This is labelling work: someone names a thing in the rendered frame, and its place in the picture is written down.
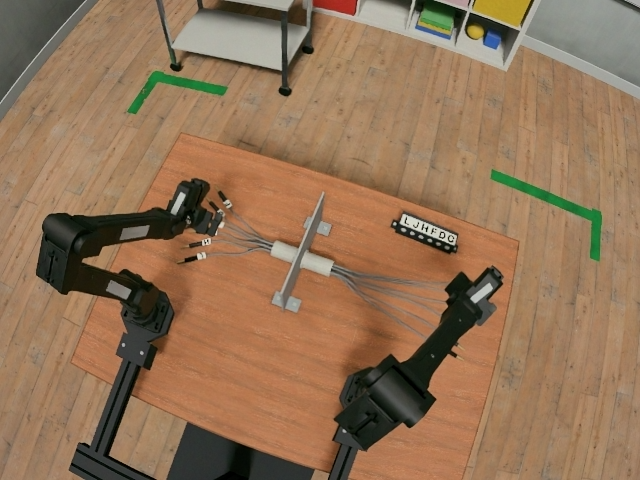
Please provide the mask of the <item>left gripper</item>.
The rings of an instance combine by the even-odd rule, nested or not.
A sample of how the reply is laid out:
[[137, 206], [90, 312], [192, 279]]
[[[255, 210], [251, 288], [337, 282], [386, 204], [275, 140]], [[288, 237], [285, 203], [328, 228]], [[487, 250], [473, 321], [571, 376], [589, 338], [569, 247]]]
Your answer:
[[[221, 224], [223, 217], [222, 214], [219, 212], [216, 212], [214, 219], [211, 222], [211, 225], [209, 226], [210, 220], [213, 218], [214, 213], [210, 212], [207, 210], [206, 215], [204, 217], [204, 220], [202, 222], [199, 223], [194, 223], [194, 215], [193, 212], [190, 210], [192, 216], [193, 216], [193, 222], [192, 225], [189, 227], [203, 235], [208, 235], [210, 237], [214, 237], [217, 229], [219, 227], [219, 225]], [[221, 220], [222, 218], [222, 220]], [[221, 222], [220, 222], [221, 221]], [[193, 228], [192, 228], [193, 227]], [[188, 229], [189, 229], [188, 228]]]

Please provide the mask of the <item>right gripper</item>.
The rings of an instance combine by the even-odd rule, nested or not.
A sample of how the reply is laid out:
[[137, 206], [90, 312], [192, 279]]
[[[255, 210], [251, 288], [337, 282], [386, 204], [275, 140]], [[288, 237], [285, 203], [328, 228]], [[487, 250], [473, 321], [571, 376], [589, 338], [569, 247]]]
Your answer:
[[[467, 275], [461, 271], [458, 273], [458, 275], [446, 286], [446, 288], [444, 289], [445, 292], [449, 295], [449, 297], [452, 295], [452, 293], [456, 290], [458, 291], [462, 291], [470, 282], [471, 280], [467, 277]], [[491, 307], [491, 308], [490, 308]], [[490, 309], [489, 309], [490, 308]], [[482, 318], [479, 320], [479, 322], [477, 323], [478, 326], [482, 326], [487, 319], [497, 310], [497, 306], [494, 303], [490, 303], [488, 301], [488, 304], [486, 304], [482, 309], [483, 311], [482, 313]], [[485, 313], [485, 314], [484, 314]], [[484, 315], [483, 315], [484, 314]]]

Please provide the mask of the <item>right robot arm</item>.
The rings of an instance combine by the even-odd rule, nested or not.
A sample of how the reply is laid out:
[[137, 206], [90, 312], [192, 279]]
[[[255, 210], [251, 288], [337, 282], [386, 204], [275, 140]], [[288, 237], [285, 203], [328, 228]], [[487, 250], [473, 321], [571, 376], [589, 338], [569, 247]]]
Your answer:
[[[364, 450], [400, 424], [404, 423], [412, 428], [427, 414], [436, 401], [427, 390], [434, 372], [459, 338], [479, 322], [483, 313], [481, 309], [503, 285], [504, 276], [496, 269], [493, 265], [487, 267], [462, 293], [452, 293], [445, 301], [448, 311], [441, 314], [447, 311], [441, 316], [440, 325], [416, 350], [418, 352], [414, 356], [400, 363], [390, 353], [366, 377], [361, 374], [354, 376], [345, 398], [348, 406], [333, 420], [349, 432]], [[453, 301], [454, 305], [451, 306]], [[360, 394], [362, 395], [358, 398]]]

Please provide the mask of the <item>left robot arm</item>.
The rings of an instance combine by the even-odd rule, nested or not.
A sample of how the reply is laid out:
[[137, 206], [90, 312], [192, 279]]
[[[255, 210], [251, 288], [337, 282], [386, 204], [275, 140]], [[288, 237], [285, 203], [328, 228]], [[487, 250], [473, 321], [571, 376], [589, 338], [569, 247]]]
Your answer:
[[151, 207], [146, 213], [100, 216], [49, 214], [42, 223], [44, 233], [36, 276], [63, 295], [76, 291], [119, 300], [126, 309], [122, 314], [124, 320], [158, 334], [169, 306], [157, 300], [159, 289], [152, 282], [128, 269], [113, 274], [82, 260], [99, 256], [105, 246], [145, 239], [169, 240], [183, 234], [193, 222], [189, 210], [193, 212], [194, 223], [204, 220], [207, 209], [199, 203], [210, 189], [203, 179], [182, 180], [166, 210]]

